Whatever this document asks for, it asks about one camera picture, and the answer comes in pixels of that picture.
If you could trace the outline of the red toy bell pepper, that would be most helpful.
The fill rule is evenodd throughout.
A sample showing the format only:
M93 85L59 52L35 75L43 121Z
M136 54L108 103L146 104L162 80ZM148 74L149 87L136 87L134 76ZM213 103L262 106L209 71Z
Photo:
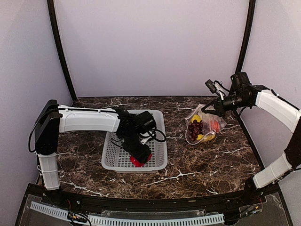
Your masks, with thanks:
M135 157L131 156L130 161L136 166L136 167L142 167L144 166L152 157L152 154L148 157L147 161L145 163L139 162Z

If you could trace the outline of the orange toy pumpkin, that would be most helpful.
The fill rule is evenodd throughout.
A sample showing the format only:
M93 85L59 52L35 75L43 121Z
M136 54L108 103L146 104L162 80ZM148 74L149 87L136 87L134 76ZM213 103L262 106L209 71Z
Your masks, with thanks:
M211 131L218 133L221 130L221 126L218 121L210 121Z

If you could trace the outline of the clear zip top bag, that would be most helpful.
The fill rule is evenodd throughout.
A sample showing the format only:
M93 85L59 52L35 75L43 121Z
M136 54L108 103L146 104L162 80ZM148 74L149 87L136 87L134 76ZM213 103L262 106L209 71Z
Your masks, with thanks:
M211 127L210 127L210 121L218 121L220 126L221 126L221 130L219 132L221 132L225 126L227 125L226 121L219 116L216 115L212 115L212 114L206 114L203 113L201 111L201 108L204 106L204 104L199 104L187 117L185 117L185 122L186 122L186 132L185 132L185 139L187 141L188 144L190 145L196 145L198 143L196 143L195 141L191 141L189 139L189 135L188 135L188 125L191 122L191 119L193 117L193 115L198 114L203 121L203 135L208 134L208 133L212 133L212 134L217 134L213 131L211 131Z

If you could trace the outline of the dark red toy grapes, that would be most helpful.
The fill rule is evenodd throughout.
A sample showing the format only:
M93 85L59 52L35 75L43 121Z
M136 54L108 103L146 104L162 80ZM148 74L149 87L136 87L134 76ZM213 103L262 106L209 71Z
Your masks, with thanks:
M188 135L191 141L201 140L203 138L203 121L194 119L188 125Z

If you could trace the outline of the yellow toy fruit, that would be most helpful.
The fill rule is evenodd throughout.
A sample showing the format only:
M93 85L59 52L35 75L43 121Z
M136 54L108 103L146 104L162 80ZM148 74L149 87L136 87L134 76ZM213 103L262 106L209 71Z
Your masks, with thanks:
M191 123L201 123L201 122L202 122L202 118L198 114L193 115L191 119Z
M208 133L205 135L199 134L196 137L195 142L196 143L205 143L205 142L213 140L214 138L215 138L215 134L212 134L212 133Z

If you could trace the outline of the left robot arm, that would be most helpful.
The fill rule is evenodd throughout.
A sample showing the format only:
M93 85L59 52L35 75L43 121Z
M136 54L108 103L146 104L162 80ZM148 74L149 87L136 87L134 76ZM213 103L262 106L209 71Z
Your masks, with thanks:
M60 133L113 132L122 141L121 148L130 154L131 162L139 166L147 163L152 156L146 142L156 138L155 129L156 122L148 111L135 114L118 107L76 108L59 105L56 100L49 100L29 134L28 150L37 155L48 198L56 205L63 205L66 202L66 194L59 189L56 159Z

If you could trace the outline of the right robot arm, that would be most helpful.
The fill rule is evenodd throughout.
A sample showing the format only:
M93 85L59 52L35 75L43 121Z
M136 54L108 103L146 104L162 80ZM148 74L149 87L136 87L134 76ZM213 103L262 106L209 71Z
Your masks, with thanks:
M290 172L301 168L301 110L282 98L273 89L264 85L253 85L247 73L231 76L231 88L224 94L218 81L207 80L205 85L217 98L202 107L203 113L223 117L237 109L257 108L272 117L291 134L283 153L265 169L251 178L251 185L240 193L240 200L250 204L258 197L258 189L283 179Z

